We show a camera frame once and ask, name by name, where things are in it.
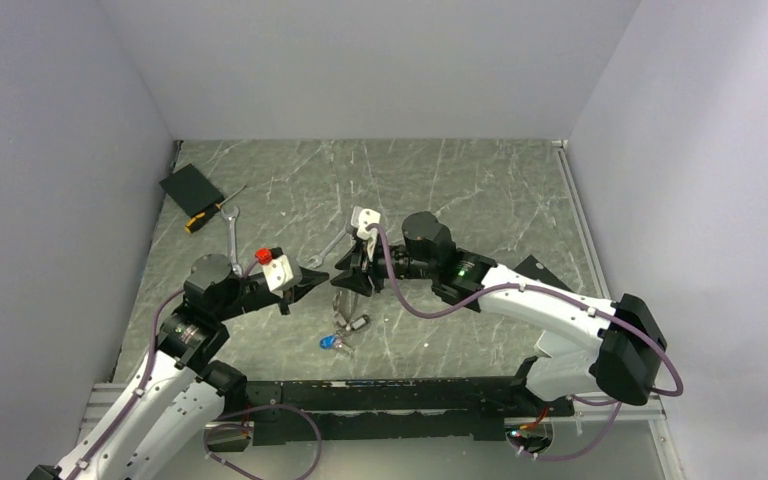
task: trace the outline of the black square object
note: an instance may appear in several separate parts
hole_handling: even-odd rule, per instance
[[[192,165],[164,178],[160,186],[188,217],[194,217],[225,199],[222,192]]]

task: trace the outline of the gray wall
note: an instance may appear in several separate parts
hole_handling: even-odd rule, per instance
[[[0,2],[0,479],[74,445],[116,358],[170,154],[96,2]]]
[[[570,146],[612,290],[687,382],[689,478],[768,478],[768,1],[644,1]]]
[[[568,138],[639,0],[100,0],[185,139]]]

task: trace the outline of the wall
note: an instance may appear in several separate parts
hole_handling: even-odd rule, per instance
[[[639,0],[100,0],[184,139],[568,138]]]
[[[570,147],[612,291],[687,382],[689,478],[768,478],[768,1],[642,2]]]
[[[0,2],[0,479],[74,445],[133,306],[171,141],[94,1]]]

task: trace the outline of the red button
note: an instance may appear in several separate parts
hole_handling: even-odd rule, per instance
[[[261,265],[266,265],[272,261],[272,252],[268,248],[261,248],[254,252],[254,256],[257,258],[257,263]]]

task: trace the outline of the table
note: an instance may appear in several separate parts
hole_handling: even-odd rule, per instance
[[[596,295],[596,276],[549,140],[396,139],[184,142],[176,169],[199,168],[240,208],[240,263],[261,247],[280,246],[301,264],[342,228],[352,207],[383,215],[401,243],[409,214],[428,210],[468,250],[513,268],[537,257],[583,295]],[[217,216],[195,234],[166,198],[119,356],[114,381],[136,368],[148,344],[151,316],[181,288],[190,266],[208,253],[225,253],[227,226]],[[344,240],[320,270],[348,250]],[[445,305],[428,281],[404,281],[420,310]],[[534,354],[541,330],[523,321],[462,310],[437,320],[406,313],[389,288],[363,298],[357,313],[371,325],[347,340],[353,357],[319,348],[333,332],[335,289],[322,285],[291,305],[291,315],[268,308],[228,321],[231,339],[217,355],[252,380],[427,378],[512,375]]]

